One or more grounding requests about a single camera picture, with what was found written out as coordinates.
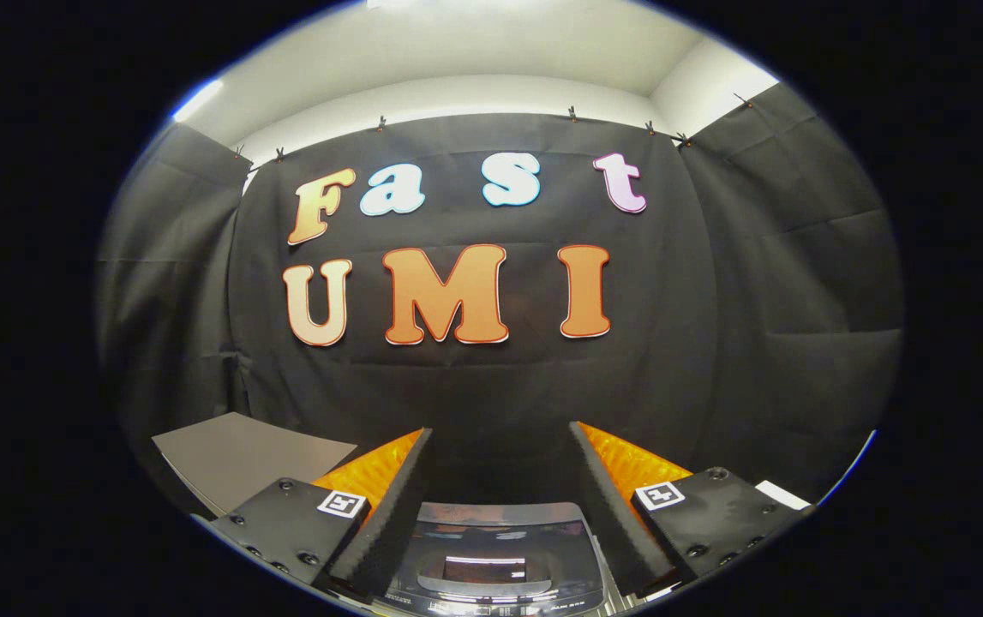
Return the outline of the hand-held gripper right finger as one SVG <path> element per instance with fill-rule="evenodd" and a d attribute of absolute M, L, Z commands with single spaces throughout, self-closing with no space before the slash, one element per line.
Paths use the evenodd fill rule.
<path fill-rule="evenodd" d="M 713 466 L 691 472 L 608 431 L 570 422 L 578 504 L 623 595 L 674 593 L 733 570 L 812 515 L 809 501 Z"/>

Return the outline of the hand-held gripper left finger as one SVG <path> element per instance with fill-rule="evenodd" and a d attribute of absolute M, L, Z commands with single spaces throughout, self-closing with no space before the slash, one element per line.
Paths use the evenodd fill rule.
<path fill-rule="evenodd" d="M 382 597 L 423 503 L 432 434 L 412 431 L 315 482 L 280 477 L 209 522 L 209 534 L 311 594 Z"/>

